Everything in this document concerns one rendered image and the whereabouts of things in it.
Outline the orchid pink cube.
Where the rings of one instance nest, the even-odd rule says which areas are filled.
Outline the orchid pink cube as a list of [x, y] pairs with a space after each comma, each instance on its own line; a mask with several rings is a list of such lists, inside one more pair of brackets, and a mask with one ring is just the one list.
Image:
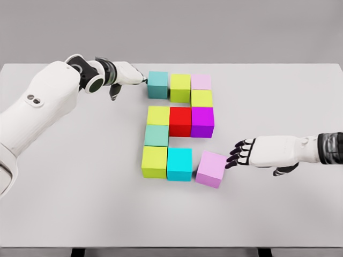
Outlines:
[[219, 188], [226, 166], [227, 157], [203, 151], [196, 172], [195, 182], [212, 188]]

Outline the mint green cube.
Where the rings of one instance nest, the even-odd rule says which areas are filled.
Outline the mint green cube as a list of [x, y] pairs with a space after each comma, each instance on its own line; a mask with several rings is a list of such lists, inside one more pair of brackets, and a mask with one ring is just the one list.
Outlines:
[[168, 147], [169, 126], [146, 125], [144, 146]]

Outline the purple cube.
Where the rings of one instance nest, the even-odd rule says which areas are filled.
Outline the purple cube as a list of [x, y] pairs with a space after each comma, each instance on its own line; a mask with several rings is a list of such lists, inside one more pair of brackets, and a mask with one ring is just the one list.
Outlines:
[[213, 107], [192, 107], [192, 138], [212, 138], [214, 131]]

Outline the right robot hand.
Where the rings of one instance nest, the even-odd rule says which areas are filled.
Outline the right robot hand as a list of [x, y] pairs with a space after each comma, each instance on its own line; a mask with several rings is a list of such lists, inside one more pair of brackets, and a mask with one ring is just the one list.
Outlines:
[[296, 154], [297, 137], [294, 136], [259, 136], [239, 141], [229, 153], [226, 169], [238, 165], [250, 165], [257, 168], [275, 167], [273, 176], [292, 172], [299, 166]]

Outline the pale pink cube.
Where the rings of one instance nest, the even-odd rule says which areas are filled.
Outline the pale pink cube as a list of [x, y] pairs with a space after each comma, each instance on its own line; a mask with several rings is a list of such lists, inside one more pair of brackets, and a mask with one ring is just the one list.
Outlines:
[[192, 74], [191, 75], [192, 90], [211, 90], [212, 82], [209, 74]]

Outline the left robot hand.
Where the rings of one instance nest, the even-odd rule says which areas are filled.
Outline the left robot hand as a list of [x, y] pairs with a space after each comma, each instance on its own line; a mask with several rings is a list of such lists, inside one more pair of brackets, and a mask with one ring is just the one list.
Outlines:
[[113, 62], [113, 77], [110, 80], [109, 95], [115, 101], [123, 85], [139, 85], [147, 78], [132, 64], [126, 61]]

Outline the teal cube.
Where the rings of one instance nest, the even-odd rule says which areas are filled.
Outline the teal cube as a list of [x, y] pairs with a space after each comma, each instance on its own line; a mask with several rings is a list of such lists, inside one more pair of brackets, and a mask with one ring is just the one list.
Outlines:
[[168, 72], [149, 71], [147, 90], [150, 99], [168, 98]]

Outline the red cube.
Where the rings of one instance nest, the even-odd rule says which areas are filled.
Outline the red cube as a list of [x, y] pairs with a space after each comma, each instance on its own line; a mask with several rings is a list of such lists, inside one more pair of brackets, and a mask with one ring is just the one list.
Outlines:
[[169, 136], [190, 137], [192, 127], [191, 115], [190, 107], [170, 107]]

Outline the yellow-green cube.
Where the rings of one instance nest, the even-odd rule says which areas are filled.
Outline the yellow-green cube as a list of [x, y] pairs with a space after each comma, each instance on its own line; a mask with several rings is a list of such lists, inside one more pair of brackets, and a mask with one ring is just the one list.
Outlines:
[[190, 74], [171, 74], [170, 101], [175, 103], [189, 103], [191, 93]]
[[149, 106], [147, 113], [147, 125], [169, 125], [170, 107]]
[[195, 89], [191, 91], [191, 107], [213, 107], [211, 90]]
[[141, 170], [144, 178], [167, 178], [167, 147], [144, 146]]

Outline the cyan cube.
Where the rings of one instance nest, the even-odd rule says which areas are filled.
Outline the cyan cube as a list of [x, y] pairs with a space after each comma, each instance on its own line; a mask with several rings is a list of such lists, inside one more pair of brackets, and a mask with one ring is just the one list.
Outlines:
[[167, 155], [167, 179], [170, 181], [190, 182], [192, 172], [192, 149], [169, 147]]

